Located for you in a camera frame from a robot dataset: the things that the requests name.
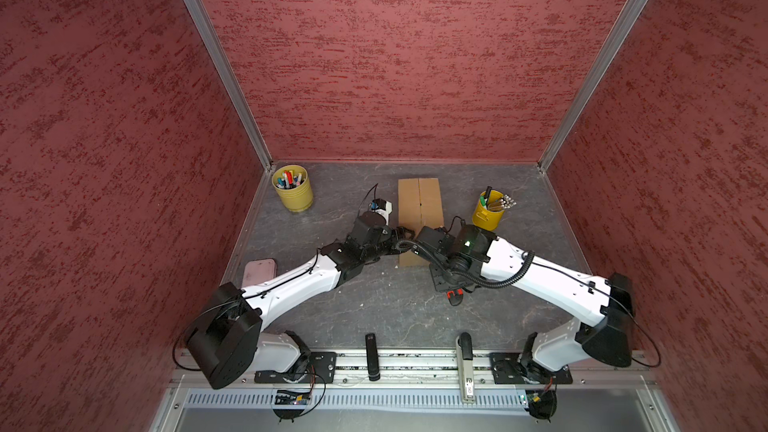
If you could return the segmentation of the red black utility knife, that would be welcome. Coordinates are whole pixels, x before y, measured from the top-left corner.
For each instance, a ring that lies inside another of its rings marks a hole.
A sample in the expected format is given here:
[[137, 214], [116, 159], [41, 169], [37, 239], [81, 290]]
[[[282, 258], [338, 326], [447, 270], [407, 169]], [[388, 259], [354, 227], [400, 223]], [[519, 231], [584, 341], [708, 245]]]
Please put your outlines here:
[[446, 292], [446, 297], [449, 301], [449, 304], [452, 307], [457, 307], [462, 304], [464, 300], [464, 290], [463, 289], [454, 289]]

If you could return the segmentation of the brown cardboard express box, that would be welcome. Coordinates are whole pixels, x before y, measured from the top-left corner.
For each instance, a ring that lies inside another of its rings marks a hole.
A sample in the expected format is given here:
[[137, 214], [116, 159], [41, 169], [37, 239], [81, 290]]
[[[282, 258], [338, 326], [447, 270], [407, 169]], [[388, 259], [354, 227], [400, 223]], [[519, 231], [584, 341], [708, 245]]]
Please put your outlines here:
[[398, 180], [398, 225], [417, 235], [424, 226], [445, 225], [440, 183], [437, 178]]

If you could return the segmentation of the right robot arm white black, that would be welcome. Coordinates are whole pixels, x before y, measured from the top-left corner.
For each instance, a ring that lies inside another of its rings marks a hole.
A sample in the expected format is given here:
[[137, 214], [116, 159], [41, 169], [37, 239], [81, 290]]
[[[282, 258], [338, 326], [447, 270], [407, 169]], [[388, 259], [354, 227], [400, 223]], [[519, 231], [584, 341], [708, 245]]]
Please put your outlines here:
[[586, 359], [618, 368], [633, 362], [631, 283], [621, 274], [579, 273], [474, 225], [456, 235], [423, 227], [397, 247], [426, 260], [435, 289], [453, 301], [476, 288], [516, 287], [570, 314], [567, 323], [528, 336], [513, 370], [529, 382], [544, 383]]

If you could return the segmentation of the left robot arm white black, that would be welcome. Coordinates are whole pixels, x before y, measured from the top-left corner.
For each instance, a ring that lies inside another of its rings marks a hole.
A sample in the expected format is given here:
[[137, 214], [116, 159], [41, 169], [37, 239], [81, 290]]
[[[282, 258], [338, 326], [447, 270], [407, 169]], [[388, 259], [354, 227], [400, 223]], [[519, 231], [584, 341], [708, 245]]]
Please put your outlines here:
[[292, 331], [265, 329], [295, 307], [330, 292], [360, 274], [383, 256], [408, 250], [398, 243], [413, 239], [405, 227], [364, 227], [343, 242], [320, 247], [307, 263], [269, 281], [244, 289], [227, 282], [216, 289], [202, 312], [180, 339], [214, 390], [246, 373], [284, 374], [300, 382], [310, 374], [309, 347]]

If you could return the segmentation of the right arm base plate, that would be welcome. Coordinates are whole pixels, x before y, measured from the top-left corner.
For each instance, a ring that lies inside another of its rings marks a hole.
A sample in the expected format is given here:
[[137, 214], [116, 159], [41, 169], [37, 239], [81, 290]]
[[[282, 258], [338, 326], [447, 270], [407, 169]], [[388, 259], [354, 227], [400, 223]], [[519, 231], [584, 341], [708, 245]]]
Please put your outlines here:
[[552, 372], [533, 361], [526, 364], [520, 359], [520, 353], [492, 352], [489, 354], [490, 370], [497, 385], [570, 385], [573, 378], [570, 371], [563, 367]]

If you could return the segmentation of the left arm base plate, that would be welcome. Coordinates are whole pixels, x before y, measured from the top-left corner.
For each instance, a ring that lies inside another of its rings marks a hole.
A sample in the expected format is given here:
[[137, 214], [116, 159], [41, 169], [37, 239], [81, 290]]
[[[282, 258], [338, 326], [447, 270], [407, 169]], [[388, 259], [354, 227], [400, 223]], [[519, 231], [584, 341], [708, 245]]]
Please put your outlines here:
[[334, 380], [338, 354], [330, 351], [302, 354], [298, 361], [286, 372], [256, 371], [254, 382], [257, 384], [310, 384], [314, 380], [332, 383]]

